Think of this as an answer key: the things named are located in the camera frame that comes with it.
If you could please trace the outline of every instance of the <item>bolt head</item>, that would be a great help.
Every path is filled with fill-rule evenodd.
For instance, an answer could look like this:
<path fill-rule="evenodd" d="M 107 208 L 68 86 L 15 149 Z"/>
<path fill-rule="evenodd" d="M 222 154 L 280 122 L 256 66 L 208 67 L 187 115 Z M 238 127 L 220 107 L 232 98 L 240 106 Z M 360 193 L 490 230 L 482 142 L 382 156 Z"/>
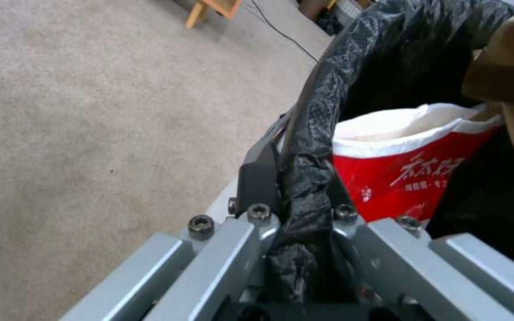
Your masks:
<path fill-rule="evenodd" d="M 358 218 L 358 211 L 353 205 L 341 204 L 335 210 L 335 218 L 339 221 L 354 223 Z"/>
<path fill-rule="evenodd" d="M 402 215 L 396 219 L 398 224 L 406 229 L 406 231 L 418 235 L 424 228 L 420 221 L 416 218 L 413 218 L 409 215 Z"/>
<path fill-rule="evenodd" d="M 266 221 L 271 218 L 271 208 L 263 203 L 253 204 L 247 209 L 247 217 L 250 220 Z"/>
<path fill-rule="evenodd" d="M 227 200 L 227 212 L 231 215 L 237 212 L 237 199 L 235 197 L 230 197 Z"/>
<path fill-rule="evenodd" d="M 207 215 L 196 215 L 190 219 L 187 228 L 190 237 L 206 239 L 214 233 L 214 220 Z"/>

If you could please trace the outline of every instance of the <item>wooden furniture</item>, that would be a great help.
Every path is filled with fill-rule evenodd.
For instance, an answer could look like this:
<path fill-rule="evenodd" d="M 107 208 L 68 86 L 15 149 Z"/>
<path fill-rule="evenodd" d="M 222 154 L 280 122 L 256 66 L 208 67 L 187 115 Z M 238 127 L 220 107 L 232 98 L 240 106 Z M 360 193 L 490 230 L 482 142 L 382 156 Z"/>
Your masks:
<path fill-rule="evenodd" d="M 186 21 L 186 27 L 193 28 L 198 20 L 203 20 L 208 7 L 212 7 L 222 16 L 226 17 L 227 20 L 232 20 L 239 6 L 241 6 L 241 0 L 198 0 L 190 12 L 190 16 Z"/>

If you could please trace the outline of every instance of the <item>black plastic part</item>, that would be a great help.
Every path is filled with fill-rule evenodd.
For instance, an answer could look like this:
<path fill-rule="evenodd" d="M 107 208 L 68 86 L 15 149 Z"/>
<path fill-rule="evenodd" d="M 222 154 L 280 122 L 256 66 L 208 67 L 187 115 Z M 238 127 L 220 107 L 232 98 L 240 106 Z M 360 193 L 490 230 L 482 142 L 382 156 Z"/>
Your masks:
<path fill-rule="evenodd" d="M 239 217 L 249 206 L 257 203 L 269 205 L 273 213 L 280 211 L 277 188 L 277 158 L 279 153 L 271 142 L 265 144 L 256 158 L 239 168 L 235 216 Z"/>
<path fill-rule="evenodd" d="M 281 115 L 277 122 L 257 141 L 245 155 L 237 177 L 235 217 L 256 203 L 269 205 L 273 213 L 280 213 L 277 142 L 286 130 L 292 109 Z"/>
<path fill-rule="evenodd" d="M 419 305 L 276 305 L 230 303 L 214 321 L 430 321 Z"/>

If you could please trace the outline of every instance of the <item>black trash bag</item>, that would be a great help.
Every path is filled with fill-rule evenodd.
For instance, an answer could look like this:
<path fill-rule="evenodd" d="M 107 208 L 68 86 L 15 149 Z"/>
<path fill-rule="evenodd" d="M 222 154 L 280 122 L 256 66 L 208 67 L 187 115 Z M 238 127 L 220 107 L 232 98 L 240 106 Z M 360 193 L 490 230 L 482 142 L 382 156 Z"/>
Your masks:
<path fill-rule="evenodd" d="M 461 95 L 471 50 L 512 16 L 498 0 L 382 0 L 331 43 L 292 109 L 280 154 L 283 226 L 268 255 L 270 299 L 342 299 L 328 192 L 336 123 L 422 103 L 475 105 Z"/>

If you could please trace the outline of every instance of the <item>wooden chair leg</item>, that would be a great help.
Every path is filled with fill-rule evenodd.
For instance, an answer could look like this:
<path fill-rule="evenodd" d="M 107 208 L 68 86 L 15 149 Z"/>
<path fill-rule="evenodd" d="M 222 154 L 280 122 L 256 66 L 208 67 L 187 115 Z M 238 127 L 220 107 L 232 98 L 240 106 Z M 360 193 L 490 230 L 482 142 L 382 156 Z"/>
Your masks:
<path fill-rule="evenodd" d="M 208 5 L 203 1 L 194 4 L 194 8 L 190 12 L 190 16 L 186 21 L 186 27 L 193 28 L 198 20 L 202 20 L 206 16 Z"/>

